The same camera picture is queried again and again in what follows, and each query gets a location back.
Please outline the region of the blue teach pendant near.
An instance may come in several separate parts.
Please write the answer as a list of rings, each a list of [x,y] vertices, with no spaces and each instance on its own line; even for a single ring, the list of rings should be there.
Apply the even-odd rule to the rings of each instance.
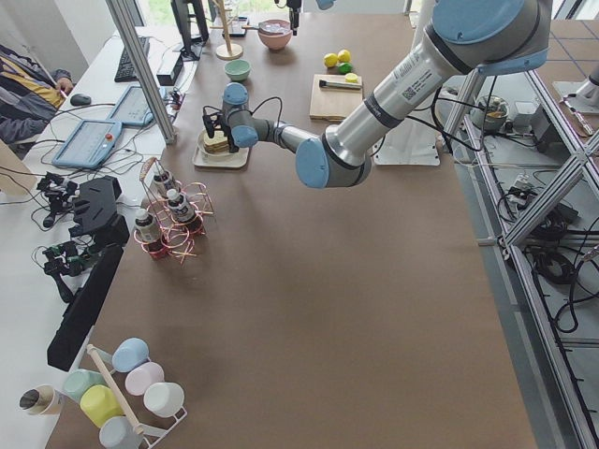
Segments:
[[[55,167],[99,167],[114,148],[122,128],[120,122],[112,120],[83,120],[53,156],[51,163]]]

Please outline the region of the bread slice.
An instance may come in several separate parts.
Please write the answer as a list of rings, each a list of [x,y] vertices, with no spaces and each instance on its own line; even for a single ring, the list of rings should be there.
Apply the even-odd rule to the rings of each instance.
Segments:
[[[223,131],[215,131],[211,137],[207,132],[203,133],[203,145],[205,147],[228,147],[227,138]]]

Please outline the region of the seated person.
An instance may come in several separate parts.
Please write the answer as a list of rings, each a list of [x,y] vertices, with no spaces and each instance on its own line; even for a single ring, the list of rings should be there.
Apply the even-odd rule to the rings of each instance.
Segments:
[[[74,89],[69,71],[47,73],[36,60],[1,46],[1,140],[40,135]]]

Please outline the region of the grey folded cloth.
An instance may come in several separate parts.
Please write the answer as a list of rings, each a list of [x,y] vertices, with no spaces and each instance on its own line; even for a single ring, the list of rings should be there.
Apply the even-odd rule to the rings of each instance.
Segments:
[[[249,96],[245,91],[237,93],[226,91],[223,93],[223,110],[240,109],[248,107]]]

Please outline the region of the green lime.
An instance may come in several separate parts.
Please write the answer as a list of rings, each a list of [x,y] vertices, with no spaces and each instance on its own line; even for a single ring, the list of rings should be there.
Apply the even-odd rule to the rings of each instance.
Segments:
[[[353,66],[349,62],[340,63],[340,64],[338,64],[337,68],[338,68],[339,73],[342,75],[351,73],[353,70]]]

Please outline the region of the bottle in rack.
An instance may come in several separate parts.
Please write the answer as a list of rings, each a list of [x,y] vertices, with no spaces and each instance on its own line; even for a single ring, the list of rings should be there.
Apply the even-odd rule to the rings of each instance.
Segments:
[[[177,187],[176,181],[168,171],[157,171],[153,174],[153,184],[161,196],[166,196],[168,191]]]
[[[186,196],[176,189],[171,189],[167,193],[168,209],[172,218],[178,223],[188,223],[193,215],[190,210]]]
[[[139,232],[141,240],[145,243],[152,243],[157,240],[154,218],[146,209],[138,209],[136,211],[135,227]]]

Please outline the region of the half lemon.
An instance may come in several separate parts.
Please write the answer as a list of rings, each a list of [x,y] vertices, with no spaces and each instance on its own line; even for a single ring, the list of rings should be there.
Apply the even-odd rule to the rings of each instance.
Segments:
[[[350,82],[350,83],[358,82],[358,76],[355,73],[347,73],[344,78],[345,78],[346,82]]]

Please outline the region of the blue teach pendant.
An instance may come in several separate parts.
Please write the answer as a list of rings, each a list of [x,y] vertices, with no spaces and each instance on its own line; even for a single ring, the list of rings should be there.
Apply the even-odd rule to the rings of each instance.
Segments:
[[[151,123],[153,113],[142,88],[129,85],[110,111],[108,119],[131,127],[144,127]]]
[[[120,122],[112,120],[83,120],[53,156],[51,163],[55,167],[99,167],[114,148],[122,128]]]

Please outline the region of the pink bowl with ice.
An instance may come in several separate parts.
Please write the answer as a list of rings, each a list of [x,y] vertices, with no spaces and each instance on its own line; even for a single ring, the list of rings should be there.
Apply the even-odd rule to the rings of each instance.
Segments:
[[[270,19],[258,25],[258,37],[270,50],[282,50],[291,40],[292,30],[289,21]]]

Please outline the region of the white round plate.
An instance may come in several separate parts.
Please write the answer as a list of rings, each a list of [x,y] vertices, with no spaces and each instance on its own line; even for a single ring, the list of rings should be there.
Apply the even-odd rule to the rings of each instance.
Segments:
[[[211,157],[224,158],[236,155],[230,150],[227,136],[221,130],[215,131],[212,138],[206,130],[202,130],[198,136],[197,145],[203,154]]]

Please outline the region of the yellow cup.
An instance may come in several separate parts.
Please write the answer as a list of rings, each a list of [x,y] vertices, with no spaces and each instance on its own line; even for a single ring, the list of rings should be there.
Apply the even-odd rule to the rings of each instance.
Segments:
[[[80,409],[98,428],[112,417],[124,415],[112,391],[103,384],[93,385],[86,390],[80,399]]]

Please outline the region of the yellow lemon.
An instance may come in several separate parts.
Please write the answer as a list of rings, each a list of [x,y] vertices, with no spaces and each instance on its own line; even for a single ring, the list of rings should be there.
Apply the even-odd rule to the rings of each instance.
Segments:
[[[337,58],[340,64],[349,63],[351,61],[351,52],[346,49],[340,50],[337,54]]]
[[[337,53],[327,53],[323,57],[323,64],[327,68],[333,68],[338,64]]]

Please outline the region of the white cup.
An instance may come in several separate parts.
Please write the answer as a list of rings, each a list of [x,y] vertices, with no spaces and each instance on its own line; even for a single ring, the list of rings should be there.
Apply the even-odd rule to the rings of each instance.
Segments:
[[[144,393],[145,408],[156,416],[174,416],[184,403],[183,388],[176,383],[154,383]]]

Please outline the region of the black keyboard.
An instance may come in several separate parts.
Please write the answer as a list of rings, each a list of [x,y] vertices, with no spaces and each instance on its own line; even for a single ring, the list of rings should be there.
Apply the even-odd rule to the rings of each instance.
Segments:
[[[148,55],[150,49],[150,39],[147,36],[139,36],[138,40],[144,51],[144,54]],[[113,80],[115,82],[130,82],[137,79],[137,72],[133,65],[133,60],[128,54],[127,50],[123,49]]]

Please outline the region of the pink cup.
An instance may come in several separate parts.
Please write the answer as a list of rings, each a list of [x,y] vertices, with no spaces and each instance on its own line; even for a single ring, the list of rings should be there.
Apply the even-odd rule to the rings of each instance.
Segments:
[[[155,383],[165,380],[163,368],[156,362],[148,361],[132,369],[126,376],[124,386],[132,396],[143,396]]]

